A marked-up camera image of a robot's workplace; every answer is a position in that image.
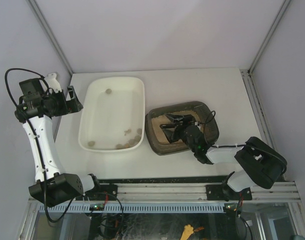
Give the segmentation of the tan clump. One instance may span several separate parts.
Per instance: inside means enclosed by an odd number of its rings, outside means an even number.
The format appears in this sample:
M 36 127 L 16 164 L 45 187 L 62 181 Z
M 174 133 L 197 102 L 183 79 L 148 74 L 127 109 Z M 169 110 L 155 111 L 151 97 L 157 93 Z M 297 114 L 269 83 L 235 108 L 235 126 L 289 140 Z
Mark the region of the tan clump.
M 124 135 L 126 136 L 126 135 L 130 134 L 131 132 L 132 132 L 132 129 L 129 128 L 128 130 L 125 130 L 125 131 L 124 131 Z

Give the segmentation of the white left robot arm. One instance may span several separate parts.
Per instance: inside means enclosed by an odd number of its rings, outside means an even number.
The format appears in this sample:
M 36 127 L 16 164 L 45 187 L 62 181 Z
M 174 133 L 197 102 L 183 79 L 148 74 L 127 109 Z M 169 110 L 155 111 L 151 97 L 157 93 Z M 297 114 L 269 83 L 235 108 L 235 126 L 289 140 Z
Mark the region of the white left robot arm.
M 93 190 L 97 180 L 93 174 L 80 177 L 65 171 L 53 136 L 53 117 L 83 109 L 74 87 L 68 86 L 70 99 L 66 99 L 55 72 L 21 81 L 19 86 L 22 96 L 15 117 L 29 139 L 35 165 L 35 184 L 28 188 L 30 195 L 52 208 Z

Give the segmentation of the grey clump bin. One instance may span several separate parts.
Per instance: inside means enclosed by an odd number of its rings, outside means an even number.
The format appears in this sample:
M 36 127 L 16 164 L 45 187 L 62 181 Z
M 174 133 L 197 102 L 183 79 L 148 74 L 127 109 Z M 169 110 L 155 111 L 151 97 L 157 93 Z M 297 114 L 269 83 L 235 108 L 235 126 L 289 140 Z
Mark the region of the grey clump bin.
M 112 93 L 112 90 L 110 88 L 108 88 L 106 91 L 105 91 L 106 94 L 110 95 Z
M 88 144 L 89 147 L 93 147 L 96 144 L 96 142 L 95 141 L 89 141 L 87 144 Z

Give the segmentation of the grey clump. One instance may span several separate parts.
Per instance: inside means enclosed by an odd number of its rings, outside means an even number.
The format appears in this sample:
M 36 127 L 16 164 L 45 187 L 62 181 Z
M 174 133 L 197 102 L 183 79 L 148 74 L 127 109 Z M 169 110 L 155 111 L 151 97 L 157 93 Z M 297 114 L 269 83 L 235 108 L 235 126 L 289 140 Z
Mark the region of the grey clump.
M 135 140 L 136 142 L 139 142 L 139 141 L 141 140 L 141 136 L 140 136 L 140 135 L 136 135 L 136 136 L 134 137 L 134 140 Z
M 121 149 L 124 148 L 124 145 L 123 144 L 117 144 L 115 147 L 116 147 L 117 150 L 121 150 Z
M 136 130 L 136 132 L 137 132 L 137 134 L 141 135 L 141 134 L 142 134 L 142 129 L 141 129 L 141 128 L 138 128 L 138 129 Z

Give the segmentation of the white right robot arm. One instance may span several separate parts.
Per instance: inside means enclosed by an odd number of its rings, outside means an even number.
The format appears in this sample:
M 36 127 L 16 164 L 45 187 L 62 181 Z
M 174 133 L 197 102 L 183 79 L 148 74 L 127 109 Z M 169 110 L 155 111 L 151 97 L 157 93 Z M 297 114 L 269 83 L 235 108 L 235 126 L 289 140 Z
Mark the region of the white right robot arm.
M 244 144 L 213 145 L 206 141 L 200 127 L 194 123 L 160 125 L 169 143 L 179 140 L 193 152 L 202 164 L 239 164 L 241 170 L 231 172 L 221 184 L 224 195 L 239 194 L 259 186 L 271 189 L 287 170 L 287 161 L 259 138 L 252 136 Z

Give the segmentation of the dark grey litter box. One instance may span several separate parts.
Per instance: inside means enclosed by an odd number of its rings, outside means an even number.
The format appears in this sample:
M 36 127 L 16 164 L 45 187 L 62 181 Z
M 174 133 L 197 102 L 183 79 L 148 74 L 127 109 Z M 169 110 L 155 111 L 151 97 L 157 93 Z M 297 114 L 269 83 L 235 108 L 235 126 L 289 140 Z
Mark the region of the dark grey litter box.
M 192 110 L 200 117 L 200 121 L 195 120 L 190 125 L 199 127 L 205 138 L 205 147 L 188 147 L 181 140 L 169 144 L 162 144 L 157 140 L 152 126 L 152 118 L 185 110 Z M 145 134 L 150 147 L 156 154 L 162 156 L 191 150 L 194 156 L 204 164 L 207 162 L 206 153 L 208 149 L 216 143 L 220 134 L 215 115 L 216 112 L 214 110 L 210 110 L 206 104 L 200 101 L 184 102 L 155 108 L 145 116 Z

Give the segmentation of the grey clump bin top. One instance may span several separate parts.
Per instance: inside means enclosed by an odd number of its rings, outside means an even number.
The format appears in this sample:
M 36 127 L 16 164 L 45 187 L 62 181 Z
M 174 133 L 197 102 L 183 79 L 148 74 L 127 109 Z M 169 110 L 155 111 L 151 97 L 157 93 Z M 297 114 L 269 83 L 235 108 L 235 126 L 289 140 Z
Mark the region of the grey clump bin top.
M 110 88 L 108 88 L 106 91 L 105 91 L 106 94 L 110 95 L 112 93 L 112 90 Z

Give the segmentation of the black litter scoop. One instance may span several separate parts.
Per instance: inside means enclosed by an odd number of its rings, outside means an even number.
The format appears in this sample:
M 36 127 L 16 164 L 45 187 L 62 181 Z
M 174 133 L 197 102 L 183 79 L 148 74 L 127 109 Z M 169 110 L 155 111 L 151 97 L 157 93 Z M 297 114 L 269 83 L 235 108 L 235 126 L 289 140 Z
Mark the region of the black litter scoop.
M 168 120 L 170 120 L 170 123 L 160 124 L 159 127 L 161 129 L 173 129 L 177 126 L 193 124 L 196 121 L 195 117 L 191 114 L 178 115 L 172 113 L 165 113 L 164 115 L 168 118 Z

